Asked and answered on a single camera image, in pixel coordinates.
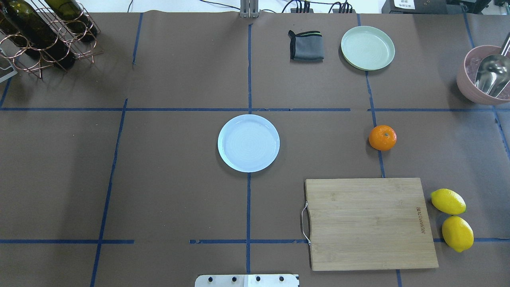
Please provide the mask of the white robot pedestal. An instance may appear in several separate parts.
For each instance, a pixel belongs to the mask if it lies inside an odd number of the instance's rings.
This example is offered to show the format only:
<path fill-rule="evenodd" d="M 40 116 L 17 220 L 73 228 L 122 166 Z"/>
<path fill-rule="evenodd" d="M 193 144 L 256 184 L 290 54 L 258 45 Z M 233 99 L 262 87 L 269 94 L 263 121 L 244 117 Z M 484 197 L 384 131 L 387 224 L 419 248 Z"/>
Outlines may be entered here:
<path fill-rule="evenodd" d="M 295 274 L 200 275 L 195 287 L 299 287 Z"/>

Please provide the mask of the dark wine bottle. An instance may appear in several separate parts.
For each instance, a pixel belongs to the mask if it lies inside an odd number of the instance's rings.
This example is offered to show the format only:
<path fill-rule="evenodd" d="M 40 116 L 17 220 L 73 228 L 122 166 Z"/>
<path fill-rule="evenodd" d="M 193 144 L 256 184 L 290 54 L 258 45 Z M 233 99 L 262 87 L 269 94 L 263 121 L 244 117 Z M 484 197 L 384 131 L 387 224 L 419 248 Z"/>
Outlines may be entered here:
<path fill-rule="evenodd" d="M 20 30 L 14 24 L 9 22 L 4 13 L 0 13 L 0 30 L 5 36 L 9 36 L 9 40 L 20 49 L 29 49 L 30 45 Z"/>
<path fill-rule="evenodd" d="M 75 63 L 70 47 L 58 38 L 38 12 L 25 0 L 2 0 L 1 10 L 6 18 L 27 38 L 31 47 L 55 67 L 69 70 Z"/>
<path fill-rule="evenodd" d="M 80 41 L 90 43 L 96 40 L 97 28 L 77 1 L 46 0 L 45 3 Z"/>

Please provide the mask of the black computer box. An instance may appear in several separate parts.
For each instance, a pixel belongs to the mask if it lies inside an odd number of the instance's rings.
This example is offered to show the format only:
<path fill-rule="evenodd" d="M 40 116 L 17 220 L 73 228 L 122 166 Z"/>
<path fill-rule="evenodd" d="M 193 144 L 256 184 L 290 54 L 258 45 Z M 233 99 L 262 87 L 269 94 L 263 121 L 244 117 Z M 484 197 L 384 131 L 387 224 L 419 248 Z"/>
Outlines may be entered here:
<path fill-rule="evenodd" d="M 382 14 L 447 14 L 446 0 L 386 0 Z"/>

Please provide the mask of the folded grey cloth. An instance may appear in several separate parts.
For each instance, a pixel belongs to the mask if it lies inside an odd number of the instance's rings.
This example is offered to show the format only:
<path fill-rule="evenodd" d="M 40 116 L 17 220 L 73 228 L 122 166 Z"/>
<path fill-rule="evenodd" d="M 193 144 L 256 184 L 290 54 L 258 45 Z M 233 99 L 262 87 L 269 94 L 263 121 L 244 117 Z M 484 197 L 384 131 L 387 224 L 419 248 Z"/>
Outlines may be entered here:
<path fill-rule="evenodd" d="M 299 62 L 321 62 L 324 60 L 324 39 L 320 31 L 294 33 L 290 37 L 290 60 Z"/>

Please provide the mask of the upper yellow lemon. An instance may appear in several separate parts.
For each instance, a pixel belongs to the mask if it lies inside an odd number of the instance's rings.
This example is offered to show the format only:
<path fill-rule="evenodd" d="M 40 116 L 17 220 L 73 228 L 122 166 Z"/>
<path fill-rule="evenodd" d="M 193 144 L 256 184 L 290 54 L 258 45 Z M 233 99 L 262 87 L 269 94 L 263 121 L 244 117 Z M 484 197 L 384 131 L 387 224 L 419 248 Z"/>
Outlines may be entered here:
<path fill-rule="evenodd" d="M 456 216 L 467 210 L 463 197 L 451 189 L 437 189 L 430 196 L 432 205 L 445 214 Z"/>

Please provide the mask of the pink bowl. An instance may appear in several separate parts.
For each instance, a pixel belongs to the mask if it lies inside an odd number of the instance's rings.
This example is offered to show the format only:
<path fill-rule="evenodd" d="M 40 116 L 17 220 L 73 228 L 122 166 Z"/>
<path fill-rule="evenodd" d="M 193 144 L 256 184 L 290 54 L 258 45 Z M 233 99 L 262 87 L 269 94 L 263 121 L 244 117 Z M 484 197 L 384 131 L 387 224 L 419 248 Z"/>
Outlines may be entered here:
<path fill-rule="evenodd" d="M 495 45 L 482 45 L 474 47 L 464 57 L 457 73 L 457 87 L 461 94 L 473 103 L 509 106 L 509 85 L 503 89 L 499 97 L 494 98 L 480 91 L 474 84 L 479 62 L 488 55 L 496 54 L 499 50 L 500 47 Z"/>

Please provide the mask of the metal ice scoop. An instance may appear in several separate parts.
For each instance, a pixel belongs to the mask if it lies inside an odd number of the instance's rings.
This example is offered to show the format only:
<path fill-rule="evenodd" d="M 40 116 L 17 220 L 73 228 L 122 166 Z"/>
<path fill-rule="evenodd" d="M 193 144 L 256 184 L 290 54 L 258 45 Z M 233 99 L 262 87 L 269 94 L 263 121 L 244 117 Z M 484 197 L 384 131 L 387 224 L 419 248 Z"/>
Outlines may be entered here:
<path fill-rule="evenodd" d="M 506 35 L 502 47 L 497 54 L 483 58 L 477 69 L 475 86 L 488 96 L 497 98 L 508 85 L 510 80 L 510 59 L 506 56 L 509 51 L 510 34 Z"/>

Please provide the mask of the lower yellow lemon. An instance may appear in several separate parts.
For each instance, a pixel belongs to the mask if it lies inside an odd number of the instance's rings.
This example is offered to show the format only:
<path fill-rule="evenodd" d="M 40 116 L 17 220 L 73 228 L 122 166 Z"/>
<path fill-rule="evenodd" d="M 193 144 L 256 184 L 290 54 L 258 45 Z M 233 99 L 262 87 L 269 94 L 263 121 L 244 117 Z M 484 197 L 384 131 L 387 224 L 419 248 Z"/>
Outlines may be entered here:
<path fill-rule="evenodd" d="M 463 252 L 474 244 L 474 233 L 468 222 L 459 216 L 448 217 L 441 226 L 445 243 L 456 252 Z"/>

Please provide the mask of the green plate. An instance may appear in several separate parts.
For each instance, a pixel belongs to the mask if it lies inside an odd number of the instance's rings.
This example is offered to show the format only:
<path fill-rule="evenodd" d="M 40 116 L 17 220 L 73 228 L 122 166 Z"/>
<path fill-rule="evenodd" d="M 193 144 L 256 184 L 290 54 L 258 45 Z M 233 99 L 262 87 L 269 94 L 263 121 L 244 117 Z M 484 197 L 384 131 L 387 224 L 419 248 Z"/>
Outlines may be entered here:
<path fill-rule="evenodd" d="M 393 40 L 378 28 L 353 27 L 346 31 L 340 42 L 345 60 L 363 71 L 375 71 L 390 65 L 396 50 Z"/>

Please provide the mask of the yellow lemon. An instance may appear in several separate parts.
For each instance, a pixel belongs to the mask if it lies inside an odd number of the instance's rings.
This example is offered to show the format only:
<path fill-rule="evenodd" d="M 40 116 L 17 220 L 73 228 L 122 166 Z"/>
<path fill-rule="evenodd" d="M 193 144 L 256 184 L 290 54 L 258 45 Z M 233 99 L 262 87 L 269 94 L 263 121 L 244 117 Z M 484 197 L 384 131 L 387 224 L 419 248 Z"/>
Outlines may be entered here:
<path fill-rule="evenodd" d="M 432 205 L 445 214 L 456 216 L 467 210 L 463 197 L 451 189 L 437 189 L 430 196 Z"/>
<path fill-rule="evenodd" d="M 459 216 L 448 217 L 441 226 L 445 243 L 456 252 L 463 252 L 474 244 L 474 233 L 468 222 Z"/>

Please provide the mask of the orange fruit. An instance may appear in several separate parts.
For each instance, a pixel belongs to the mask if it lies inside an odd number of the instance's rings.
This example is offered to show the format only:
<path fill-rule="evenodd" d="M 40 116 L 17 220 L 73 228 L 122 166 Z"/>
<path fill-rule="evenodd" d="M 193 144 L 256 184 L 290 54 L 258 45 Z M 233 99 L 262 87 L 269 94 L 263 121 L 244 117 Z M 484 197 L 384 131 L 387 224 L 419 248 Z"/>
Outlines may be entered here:
<path fill-rule="evenodd" d="M 396 145 L 397 134 L 395 130 L 388 125 L 377 125 L 371 130 L 368 141 L 374 149 L 388 151 Z"/>

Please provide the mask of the light blue plate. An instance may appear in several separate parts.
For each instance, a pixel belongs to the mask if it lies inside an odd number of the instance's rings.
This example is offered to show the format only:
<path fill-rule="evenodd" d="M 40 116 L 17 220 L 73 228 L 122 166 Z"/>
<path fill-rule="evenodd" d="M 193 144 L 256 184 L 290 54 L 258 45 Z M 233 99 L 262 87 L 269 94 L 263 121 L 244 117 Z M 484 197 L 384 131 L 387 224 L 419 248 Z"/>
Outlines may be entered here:
<path fill-rule="evenodd" d="M 266 118 L 243 114 L 230 119 L 219 132 L 217 148 L 234 170 L 253 173 L 269 167 L 280 148 L 279 133 Z"/>

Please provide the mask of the wooden cutting board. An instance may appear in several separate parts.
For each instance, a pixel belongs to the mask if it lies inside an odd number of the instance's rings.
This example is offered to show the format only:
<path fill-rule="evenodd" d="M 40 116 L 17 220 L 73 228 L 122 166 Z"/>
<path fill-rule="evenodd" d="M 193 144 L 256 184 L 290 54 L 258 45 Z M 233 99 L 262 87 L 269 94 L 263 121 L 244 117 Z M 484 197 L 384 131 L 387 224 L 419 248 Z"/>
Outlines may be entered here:
<path fill-rule="evenodd" d="M 306 179 L 315 272 L 438 268 L 420 178 Z"/>

